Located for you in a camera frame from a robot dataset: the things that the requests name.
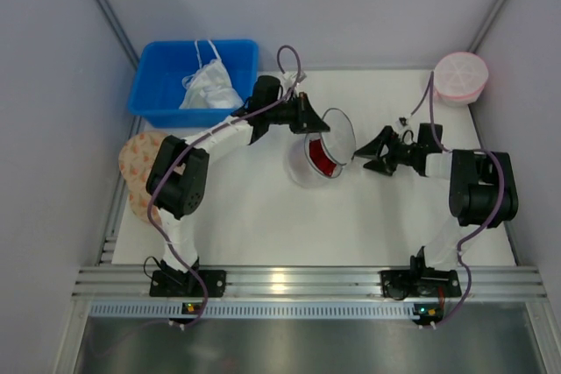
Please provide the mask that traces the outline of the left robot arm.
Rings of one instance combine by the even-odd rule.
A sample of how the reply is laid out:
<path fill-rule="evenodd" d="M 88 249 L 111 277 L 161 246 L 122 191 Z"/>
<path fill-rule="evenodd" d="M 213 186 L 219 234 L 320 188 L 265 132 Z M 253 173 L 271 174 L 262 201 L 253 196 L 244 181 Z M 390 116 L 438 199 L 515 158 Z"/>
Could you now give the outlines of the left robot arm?
<path fill-rule="evenodd" d="M 265 75 L 256 80 L 244 105 L 221 123 L 190 138 L 164 138 L 146 182 L 151 195 L 146 213 L 164 240 L 164 267 L 197 276 L 199 256 L 190 218 L 202 204 L 209 167 L 256 143 L 272 125 L 286 125 L 298 135 L 330 131 L 307 94 L 296 94 L 294 87 L 285 91 L 278 78 Z"/>

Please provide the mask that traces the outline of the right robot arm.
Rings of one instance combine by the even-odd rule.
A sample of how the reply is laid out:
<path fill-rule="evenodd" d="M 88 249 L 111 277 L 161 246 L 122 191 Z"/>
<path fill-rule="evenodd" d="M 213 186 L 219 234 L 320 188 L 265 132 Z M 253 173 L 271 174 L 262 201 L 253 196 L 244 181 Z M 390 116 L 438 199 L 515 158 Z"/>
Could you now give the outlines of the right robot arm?
<path fill-rule="evenodd" d="M 450 217 L 434 239 L 410 258 L 408 275 L 418 279 L 447 279 L 465 264 L 464 255 L 476 239 L 514 219 L 519 208 L 509 154 L 482 149 L 445 149 L 443 126 L 422 123 L 417 138 L 385 126 L 354 155 L 366 159 L 364 168 L 392 176 L 408 166 L 424 178 L 448 182 Z"/>

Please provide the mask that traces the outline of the red bra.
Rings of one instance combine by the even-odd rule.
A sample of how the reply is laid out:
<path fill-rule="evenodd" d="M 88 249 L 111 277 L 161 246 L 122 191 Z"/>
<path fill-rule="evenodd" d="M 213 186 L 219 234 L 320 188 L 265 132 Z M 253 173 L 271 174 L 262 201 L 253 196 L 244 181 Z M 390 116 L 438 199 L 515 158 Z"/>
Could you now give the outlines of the red bra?
<path fill-rule="evenodd" d="M 337 170 L 337 163 L 328 157 L 320 138 L 309 141 L 309 157 L 312 164 L 324 176 L 332 178 Z"/>

